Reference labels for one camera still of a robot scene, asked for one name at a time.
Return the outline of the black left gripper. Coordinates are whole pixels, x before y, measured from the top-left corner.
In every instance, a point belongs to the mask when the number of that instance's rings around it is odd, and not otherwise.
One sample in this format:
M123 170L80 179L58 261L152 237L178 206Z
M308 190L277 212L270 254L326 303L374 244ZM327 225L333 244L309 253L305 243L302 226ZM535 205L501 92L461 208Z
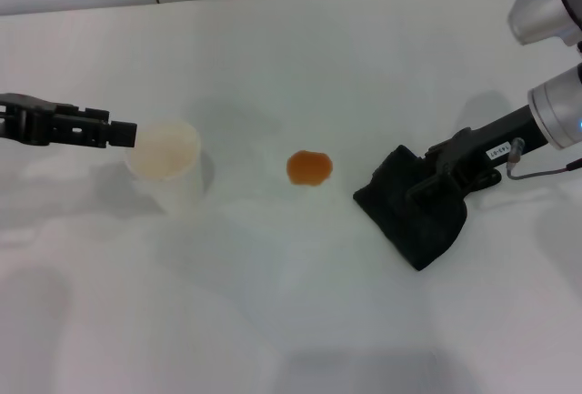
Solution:
M22 94L1 95L1 138L21 144L131 148L136 132L137 124L109 122L105 110L56 104Z

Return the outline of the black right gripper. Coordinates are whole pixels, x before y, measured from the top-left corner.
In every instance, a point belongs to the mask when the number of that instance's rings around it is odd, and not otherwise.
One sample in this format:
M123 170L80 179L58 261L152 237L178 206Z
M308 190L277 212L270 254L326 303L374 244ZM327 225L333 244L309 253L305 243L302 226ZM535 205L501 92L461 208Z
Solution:
M529 106L477 129L465 127L430 147L425 160L434 167L406 171L406 203L411 207L463 203L467 195L496 185L501 175L494 168L507 162L516 138L524 141L524 154L546 144Z

